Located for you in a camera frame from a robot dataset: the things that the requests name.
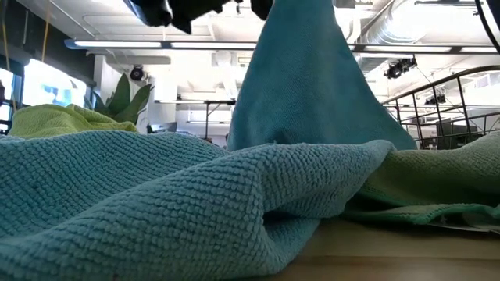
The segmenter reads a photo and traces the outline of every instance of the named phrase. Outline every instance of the wooden table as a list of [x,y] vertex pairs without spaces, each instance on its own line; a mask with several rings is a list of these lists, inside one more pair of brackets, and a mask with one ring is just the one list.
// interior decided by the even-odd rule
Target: wooden table
[[500,236],[324,221],[280,274],[257,280],[500,280]]

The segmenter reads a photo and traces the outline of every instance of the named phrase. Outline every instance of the towel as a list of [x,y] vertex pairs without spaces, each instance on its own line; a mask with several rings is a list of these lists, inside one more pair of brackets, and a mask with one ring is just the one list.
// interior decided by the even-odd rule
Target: towel
[[54,137],[85,130],[137,132],[130,122],[117,121],[77,105],[37,105],[17,111],[9,135],[22,138]]
[[175,133],[0,141],[1,280],[203,280],[280,271],[393,150]]
[[[290,46],[271,40],[276,36],[303,44],[307,52],[295,47],[288,52]],[[279,72],[269,73],[261,57]],[[281,79],[266,80],[281,71]],[[294,82],[308,72],[307,79]],[[259,73],[262,81],[256,80]],[[353,81],[343,86],[344,80]],[[280,114],[263,120],[252,113],[263,112],[247,97],[259,91],[283,93],[272,106]],[[320,108],[315,104],[329,96],[323,91],[333,97]],[[302,95],[317,95],[307,101],[314,105],[310,114],[300,102],[286,101],[300,101]],[[0,159],[0,279],[201,280],[276,273],[299,253],[322,218],[343,212],[393,144],[413,147],[366,86],[330,0],[276,1],[240,98],[231,153],[193,137],[116,130],[0,140],[5,156]],[[365,116],[367,124],[333,114],[344,102],[355,103],[342,109],[347,117],[355,115],[350,111],[372,114]],[[329,120],[320,121],[315,133],[308,128],[313,122],[286,120],[295,114]],[[244,117],[248,123],[279,125],[252,129]],[[375,127],[371,119],[377,120]],[[307,130],[295,132],[297,126],[288,133],[288,123]],[[305,137],[310,133],[316,135]]]
[[268,143],[371,140],[416,148],[373,96],[336,24],[331,0],[275,1],[234,112],[230,151]]
[[500,132],[494,132],[450,151],[393,151],[344,216],[415,224],[469,213],[500,219],[499,204]]

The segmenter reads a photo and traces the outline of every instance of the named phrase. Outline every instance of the hanging towel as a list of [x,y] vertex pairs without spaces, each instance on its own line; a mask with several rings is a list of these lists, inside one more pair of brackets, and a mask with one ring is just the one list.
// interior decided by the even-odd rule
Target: hanging towel
[[37,105],[23,108],[14,114],[9,135],[22,138],[54,137],[85,130],[137,132],[133,123],[118,123],[77,105]]
[[331,0],[275,1],[238,96],[230,151],[371,140],[416,148],[373,96],[335,20]]

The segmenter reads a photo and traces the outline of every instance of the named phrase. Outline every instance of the cable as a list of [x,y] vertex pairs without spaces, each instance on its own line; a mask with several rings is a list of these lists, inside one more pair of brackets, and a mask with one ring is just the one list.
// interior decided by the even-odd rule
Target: cable
[[486,16],[484,15],[483,7],[481,6],[480,0],[474,0],[476,2],[476,7],[477,7],[477,14],[479,15],[481,22],[484,27],[484,31],[486,31],[487,36],[490,38],[491,43],[497,50],[497,52],[500,54],[500,44],[498,44],[497,39],[493,35],[493,32],[491,32],[490,25],[488,24],[486,20]]
[[51,0],[47,0],[47,14],[45,15],[45,34],[44,34],[44,45],[41,50],[41,62],[45,61],[45,49],[47,48],[47,37],[48,37],[48,22],[50,21],[50,6]]

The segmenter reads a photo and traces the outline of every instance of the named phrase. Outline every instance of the black object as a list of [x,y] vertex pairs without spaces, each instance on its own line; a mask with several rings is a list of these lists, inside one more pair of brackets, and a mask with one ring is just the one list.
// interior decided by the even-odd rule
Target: black object
[[397,79],[415,66],[417,66],[415,56],[411,59],[399,59],[397,62],[389,64],[389,69],[384,72],[384,76],[388,79]]
[[436,126],[437,129],[437,149],[449,150],[461,148],[462,146],[473,142],[483,135],[477,132],[477,127],[470,127],[469,129],[464,125],[455,125],[453,123],[442,123]]
[[425,105],[436,105],[446,103],[446,97],[443,94],[436,94],[436,96],[431,96],[425,101]]
[[144,78],[144,71],[141,65],[134,66],[134,69],[130,72],[130,78],[134,81],[142,81]]
[[[222,12],[230,0],[123,0],[142,23],[150,27],[170,24],[191,33],[191,21],[210,12]],[[262,20],[269,15],[273,0],[251,0],[252,11]]]
[[[476,2],[476,7],[477,7],[477,14],[479,15],[481,22],[484,27],[484,31],[486,31],[487,36],[490,38],[491,43],[497,50],[497,52],[500,54],[500,44],[498,44],[497,39],[493,35],[493,32],[491,31],[491,28],[486,20],[486,16],[484,15],[483,7],[481,6],[481,1],[480,0],[475,0]],[[490,6],[491,13],[493,13],[493,17],[495,18],[495,21],[498,25],[498,28],[500,28],[500,4],[498,4],[498,0],[487,0],[488,5]]]

